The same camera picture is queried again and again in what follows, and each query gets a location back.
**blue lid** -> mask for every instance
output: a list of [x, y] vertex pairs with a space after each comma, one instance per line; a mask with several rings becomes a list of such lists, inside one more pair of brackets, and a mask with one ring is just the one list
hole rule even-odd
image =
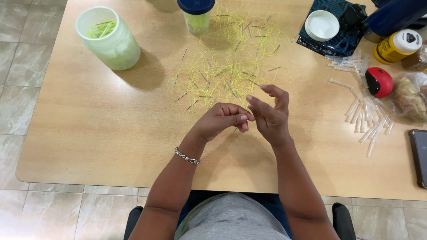
[[210, 11], [215, 0], [177, 0], [178, 6], [186, 13], [192, 15], [202, 15]]

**red object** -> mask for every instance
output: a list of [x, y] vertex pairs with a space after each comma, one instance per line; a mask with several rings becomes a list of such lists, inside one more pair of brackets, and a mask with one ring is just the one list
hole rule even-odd
[[393, 78], [388, 72], [379, 67], [371, 67], [366, 70], [366, 81], [369, 92], [376, 97], [386, 97], [392, 93]]

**black pouch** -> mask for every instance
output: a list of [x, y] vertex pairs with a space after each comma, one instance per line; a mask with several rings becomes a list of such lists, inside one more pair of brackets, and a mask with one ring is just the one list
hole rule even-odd
[[[307, 14], [307, 17], [314, 11], [324, 10], [332, 13], [337, 19], [339, 19], [351, 5], [352, 3], [345, 0], [315, 0]], [[359, 29], [354, 29], [345, 34], [338, 32], [338, 34], [331, 40], [319, 42], [308, 36], [303, 25], [299, 33], [297, 43], [323, 56], [346, 57], [353, 55], [353, 52], [362, 37], [363, 33]]]

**yellow bottle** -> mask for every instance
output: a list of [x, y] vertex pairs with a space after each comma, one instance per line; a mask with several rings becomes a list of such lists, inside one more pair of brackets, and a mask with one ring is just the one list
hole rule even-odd
[[374, 47], [374, 56], [381, 63], [392, 64], [415, 53], [422, 43], [416, 31], [404, 29], [378, 43]]

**tiled floor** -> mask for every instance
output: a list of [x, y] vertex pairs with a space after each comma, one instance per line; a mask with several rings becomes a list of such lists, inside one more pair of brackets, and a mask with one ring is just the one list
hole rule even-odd
[[[15, 168], [67, 0], [0, 0], [0, 240], [119, 240], [148, 188], [25, 183]], [[427, 239], [427, 202], [323, 197], [365, 240]]]

